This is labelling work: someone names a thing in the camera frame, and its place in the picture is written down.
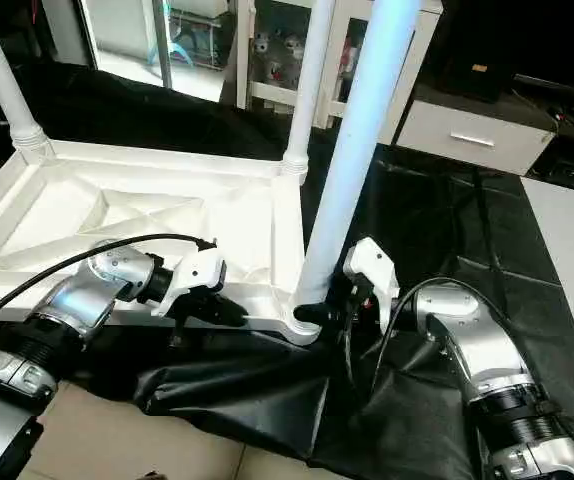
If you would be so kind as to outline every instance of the white shelf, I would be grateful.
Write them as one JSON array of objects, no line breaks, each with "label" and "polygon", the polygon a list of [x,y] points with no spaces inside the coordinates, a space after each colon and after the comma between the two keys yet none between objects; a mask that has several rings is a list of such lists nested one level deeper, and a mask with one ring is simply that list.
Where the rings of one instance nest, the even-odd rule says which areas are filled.
[{"label": "white shelf", "polygon": [[251,95],[256,98],[271,100],[272,102],[284,103],[285,105],[296,105],[295,90],[262,82],[251,82]]},{"label": "white shelf", "polygon": [[[277,3],[285,3],[287,5],[295,5],[298,7],[312,8],[315,0],[273,0]],[[443,13],[443,4],[440,0],[423,0],[421,9],[425,12],[441,14]]]}]

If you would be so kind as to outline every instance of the black tarp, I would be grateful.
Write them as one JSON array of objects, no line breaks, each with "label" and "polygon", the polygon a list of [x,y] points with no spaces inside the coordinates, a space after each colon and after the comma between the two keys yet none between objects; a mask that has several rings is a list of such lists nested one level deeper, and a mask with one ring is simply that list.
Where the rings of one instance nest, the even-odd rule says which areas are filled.
[{"label": "black tarp", "polygon": [[[274,160],[286,143],[285,121],[108,74],[63,65],[17,74],[57,139]],[[0,150],[5,135],[0,128]],[[306,236],[333,142],[333,132],[312,136],[302,189]],[[348,244],[365,235],[390,253],[403,288],[440,273],[488,295],[510,317],[574,430],[574,322],[517,177],[379,147]],[[361,340],[369,343],[361,335],[369,329],[356,335],[356,352]],[[264,334],[191,331],[178,349],[169,337],[166,329],[106,327],[74,380],[148,414],[186,418],[353,478],[479,477],[479,448],[455,378],[417,335],[391,342],[376,395],[363,406],[344,380],[333,331],[307,348]],[[373,358],[356,362],[368,378]]]}]

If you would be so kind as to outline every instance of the white cabinet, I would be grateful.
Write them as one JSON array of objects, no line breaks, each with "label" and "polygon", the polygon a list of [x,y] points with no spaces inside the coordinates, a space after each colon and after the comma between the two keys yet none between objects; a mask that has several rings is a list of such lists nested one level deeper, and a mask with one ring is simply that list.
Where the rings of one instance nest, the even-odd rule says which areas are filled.
[{"label": "white cabinet", "polygon": [[[263,78],[264,75],[260,75],[259,78],[257,72],[255,76],[252,75],[254,37],[263,28],[258,25],[258,12],[261,8],[264,12],[275,8],[275,16],[289,15],[290,24],[296,24],[296,28],[306,32],[309,10],[314,1],[238,0],[237,105],[239,108],[250,108],[253,98],[285,105],[284,111],[289,111],[289,108],[296,104],[296,86],[293,84],[285,86],[272,82],[271,79],[267,81]],[[362,37],[371,16],[372,4],[371,0],[336,0],[314,118],[316,127],[329,127],[334,118],[342,117],[344,114],[345,101],[352,81],[351,71],[346,71],[351,68],[345,66],[354,60],[347,59],[348,51],[351,47],[359,55]],[[387,120],[380,132],[381,143],[390,144],[392,141],[441,13],[440,0],[423,1],[403,70],[390,102]]]},{"label": "white cabinet", "polygon": [[415,100],[396,143],[524,175],[551,138],[546,130]]}]

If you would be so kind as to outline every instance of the tile floor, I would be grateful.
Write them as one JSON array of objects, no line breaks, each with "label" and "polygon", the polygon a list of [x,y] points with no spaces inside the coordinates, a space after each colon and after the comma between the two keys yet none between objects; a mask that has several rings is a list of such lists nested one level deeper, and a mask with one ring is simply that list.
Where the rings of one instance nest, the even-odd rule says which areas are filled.
[{"label": "tile floor", "polygon": [[135,480],[154,470],[169,480],[343,479],[67,383],[41,421],[45,432],[20,480]]},{"label": "tile floor", "polygon": [[[120,75],[137,82],[150,85],[163,85],[160,65],[148,65],[146,61],[116,53],[98,51],[98,68],[105,72]],[[211,70],[204,67],[191,68],[180,62],[171,62],[171,77],[174,90],[218,102],[225,83],[223,71]]]}]

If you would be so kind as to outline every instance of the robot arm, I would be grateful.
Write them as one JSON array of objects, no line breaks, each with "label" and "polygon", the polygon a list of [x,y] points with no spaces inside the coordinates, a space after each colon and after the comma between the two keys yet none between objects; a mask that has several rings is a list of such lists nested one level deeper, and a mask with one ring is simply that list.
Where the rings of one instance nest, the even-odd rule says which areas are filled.
[{"label": "robot arm", "polygon": [[[349,251],[344,272],[371,283],[385,333],[388,309],[398,297],[393,262],[366,238]],[[468,414],[490,450],[494,477],[574,477],[574,440],[483,299],[451,283],[427,285],[410,303],[406,315],[412,317],[412,328],[442,342],[448,352]]]},{"label": "robot arm", "polygon": [[[218,312],[221,323],[236,323],[246,313],[231,312],[215,292],[223,286],[225,263],[216,248],[183,257],[172,272],[155,255],[120,247],[83,262],[78,272],[56,285],[24,322],[12,327],[0,350],[0,479],[17,478],[42,434],[37,417],[54,397],[58,382],[71,368],[111,314],[116,300],[154,302],[152,314],[174,316],[182,298],[197,297],[205,311],[214,298],[229,312]],[[192,311],[187,303],[181,321]]]}]

